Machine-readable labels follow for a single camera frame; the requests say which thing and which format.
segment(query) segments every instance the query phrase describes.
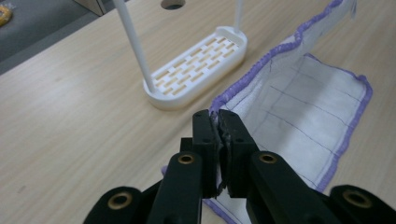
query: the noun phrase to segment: white rod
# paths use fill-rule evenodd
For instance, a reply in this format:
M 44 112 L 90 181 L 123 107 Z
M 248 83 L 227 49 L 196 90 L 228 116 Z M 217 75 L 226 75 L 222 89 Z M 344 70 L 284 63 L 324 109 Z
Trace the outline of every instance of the white rod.
M 242 5 L 244 4 L 244 0 L 235 0 L 236 7 L 235 7 L 235 24 L 233 25 L 233 31 L 237 34 L 239 33 L 239 27 L 241 23 L 242 17 Z
M 134 50 L 134 55 L 136 56 L 137 62 L 139 63 L 140 69 L 142 70 L 143 78 L 148 85 L 148 90 L 150 92 L 155 92 L 154 84 L 152 83 L 151 74 L 149 72 L 149 67 L 146 63 L 145 56 L 143 55 L 143 50 L 140 47 L 139 39 L 137 38 L 136 32 L 134 31 L 134 25 L 132 24 L 132 19 L 126 8 L 125 2 L 124 0 L 113 0 L 113 2 L 120 14 L 125 32 L 128 35 L 129 42 L 131 43 L 132 49 Z

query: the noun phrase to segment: gray floor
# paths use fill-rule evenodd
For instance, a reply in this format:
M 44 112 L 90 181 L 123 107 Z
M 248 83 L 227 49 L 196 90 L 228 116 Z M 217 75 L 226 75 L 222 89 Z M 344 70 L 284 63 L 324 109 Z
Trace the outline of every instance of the gray floor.
M 4 3 L 15 8 L 0 27 L 0 75 L 98 18 L 73 0 L 0 0 Z M 110 0 L 104 3 L 107 11 L 114 8 Z

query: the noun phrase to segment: light wood tabletop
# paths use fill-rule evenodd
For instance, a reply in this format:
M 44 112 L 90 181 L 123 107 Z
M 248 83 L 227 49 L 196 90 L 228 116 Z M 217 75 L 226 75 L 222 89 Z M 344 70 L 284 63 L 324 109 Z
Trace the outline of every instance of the light wood tabletop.
M 330 1 L 248 0 L 245 61 L 192 104 L 149 103 L 116 10 L 0 76 L 0 223 L 82 223 L 118 186 L 146 189 L 191 136 L 191 116 L 244 75 L 269 49 Z M 151 71 L 233 25 L 234 3 L 129 1 Z M 328 189 L 351 184 L 396 208 L 396 1 L 361 0 L 319 40 L 321 61 L 366 75 L 371 103 Z M 204 208 L 203 223 L 223 223 Z

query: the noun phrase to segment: wooden table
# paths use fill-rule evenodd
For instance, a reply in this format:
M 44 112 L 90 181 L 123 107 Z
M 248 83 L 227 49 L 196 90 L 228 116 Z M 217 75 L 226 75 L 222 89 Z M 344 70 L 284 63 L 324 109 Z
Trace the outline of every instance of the wooden table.
M 191 115 L 329 1 L 249 0 L 245 62 L 193 104 L 153 107 L 116 11 L 0 76 L 0 223 L 81 223 L 109 189 L 146 189 L 191 136 Z M 152 71 L 233 24 L 233 3 L 128 2 Z M 368 77 L 374 96 L 329 187 L 352 184 L 396 208 L 396 2 L 361 0 L 313 53 Z M 203 223 L 222 223 L 204 209 Z

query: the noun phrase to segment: white cloth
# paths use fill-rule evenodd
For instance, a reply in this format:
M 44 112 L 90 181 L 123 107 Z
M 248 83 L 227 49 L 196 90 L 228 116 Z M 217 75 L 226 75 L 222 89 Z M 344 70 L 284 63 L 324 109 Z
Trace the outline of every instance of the white cloth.
M 218 96 L 210 110 L 229 109 L 260 150 L 280 154 L 313 189 L 323 191 L 372 95 L 364 76 L 321 63 L 308 54 L 356 0 L 334 0 L 296 33 L 264 55 Z M 228 223 L 250 223 L 246 200 L 223 192 L 206 204 Z

